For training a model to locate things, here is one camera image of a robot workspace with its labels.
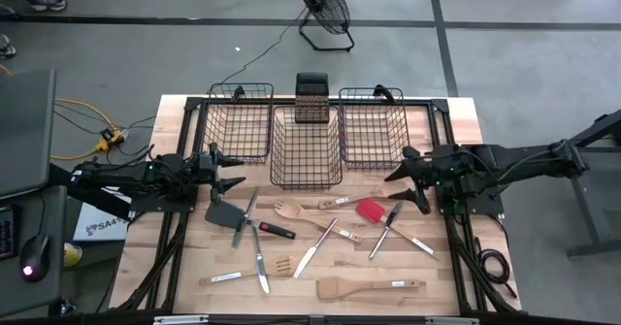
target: gray floor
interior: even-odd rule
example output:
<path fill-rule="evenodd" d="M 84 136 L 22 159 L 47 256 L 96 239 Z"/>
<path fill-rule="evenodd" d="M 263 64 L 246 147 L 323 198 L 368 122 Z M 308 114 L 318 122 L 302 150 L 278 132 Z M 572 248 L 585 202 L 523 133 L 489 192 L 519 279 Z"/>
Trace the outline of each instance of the gray floor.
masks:
<path fill-rule="evenodd" d="M 68 0 L 67 14 L 213 18 L 295 17 L 300 0 Z M 347 0 L 354 19 L 432 20 L 430 0 Z M 21 0 L 5 0 L 28 11 Z M 446 20 L 619 22 L 620 0 L 441 0 Z M 139 26 L 0 23 L 18 50 L 14 72 L 58 69 L 58 97 L 93 103 L 119 124 L 155 113 L 164 93 L 203 93 L 277 37 L 278 26 Z M 339 43 L 320 28 L 318 41 Z M 292 93 L 295 73 L 329 73 L 331 88 L 383 83 L 410 96 L 446 96 L 435 29 L 352 28 L 351 53 L 314 52 L 296 33 L 237 81 L 266 81 Z M 474 97 L 484 140 L 505 146 L 570 137 L 621 107 L 621 32 L 448 30 L 459 95 Z M 93 130 L 101 125 L 79 118 Z M 127 148 L 148 141 L 134 130 Z M 96 137 L 62 119 L 55 154 L 90 149 Z M 114 161 L 122 156 L 113 155 Z M 63 163 L 71 168 L 73 163 Z M 511 257 L 525 310 L 532 314 L 621 322 L 621 254 L 568 260 L 587 240 L 563 179 L 532 179 L 503 194 Z M 111 265 L 80 272 L 72 301 L 93 310 Z"/>

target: keyboard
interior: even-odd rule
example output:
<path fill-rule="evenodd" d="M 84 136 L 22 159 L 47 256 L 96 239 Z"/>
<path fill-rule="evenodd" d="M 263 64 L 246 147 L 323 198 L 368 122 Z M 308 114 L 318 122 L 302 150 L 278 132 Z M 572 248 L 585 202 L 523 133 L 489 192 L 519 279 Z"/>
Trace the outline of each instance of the keyboard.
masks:
<path fill-rule="evenodd" d="M 17 231 L 14 207 L 0 208 L 0 261 L 17 256 Z"/>

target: wire basket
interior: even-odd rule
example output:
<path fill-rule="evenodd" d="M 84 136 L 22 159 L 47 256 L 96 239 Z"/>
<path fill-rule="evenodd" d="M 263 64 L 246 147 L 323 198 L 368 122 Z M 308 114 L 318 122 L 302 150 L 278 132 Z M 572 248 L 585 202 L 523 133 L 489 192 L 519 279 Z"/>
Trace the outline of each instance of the wire basket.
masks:
<path fill-rule="evenodd" d="M 270 181 L 283 189 L 319 190 L 341 183 L 339 112 L 325 124 L 295 122 L 295 107 L 274 108 Z"/>
<path fill-rule="evenodd" d="M 265 164 L 270 153 L 273 99 L 270 83 L 213 84 L 203 149 L 216 142 L 226 156 Z"/>
<path fill-rule="evenodd" d="M 339 134 L 347 169 L 393 169 L 409 146 L 399 88 L 348 87 L 339 91 Z"/>

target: fan base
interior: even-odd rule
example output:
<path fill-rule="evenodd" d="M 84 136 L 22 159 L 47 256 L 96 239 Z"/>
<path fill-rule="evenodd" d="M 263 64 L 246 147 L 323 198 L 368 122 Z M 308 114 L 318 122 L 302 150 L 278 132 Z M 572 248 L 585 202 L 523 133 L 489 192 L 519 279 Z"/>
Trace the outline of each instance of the fan base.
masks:
<path fill-rule="evenodd" d="M 306 41 L 309 42 L 309 44 L 312 46 L 312 49 L 318 50 L 318 51 L 347 51 L 347 52 L 349 52 L 356 45 L 356 43 L 354 43 L 354 41 L 353 41 L 353 38 L 351 38 L 351 34 L 349 34 L 349 30 L 345 29 L 345 34 L 347 34 L 347 38 L 349 38 L 349 41 L 351 42 L 350 46 L 348 46 L 346 48 L 328 48 L 328 49 L 318 47 L 304 33 L 303 27 L 309 22 L 309 17 L 310 16 L 311 16 L 311 12 L 307 12 L 307 15 L 304 17 L 304 20 L 302 20 L 302 23 L 300 23 L 299 30 L 300 30 L 300 35 L 302 35 L 304 37 L 304 39 L 306 39 Z"/>

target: shoe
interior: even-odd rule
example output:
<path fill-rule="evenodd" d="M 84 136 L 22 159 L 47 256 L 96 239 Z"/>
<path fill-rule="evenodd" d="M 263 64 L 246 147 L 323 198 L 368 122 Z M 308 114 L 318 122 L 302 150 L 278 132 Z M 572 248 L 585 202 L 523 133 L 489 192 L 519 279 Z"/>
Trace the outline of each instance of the shoe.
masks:
<path fill-rule="evenodd" d="M 16 53 L 16 48 L 11 45 L 9 37 L 4 34 L 0 34 L 0 58 L 11 58 L 15 56 Z"/>
<path fill-rule="evenodd" d="M 63 11 L 67 7 L 65 0 L 26 0 L 34 11 Z"/>

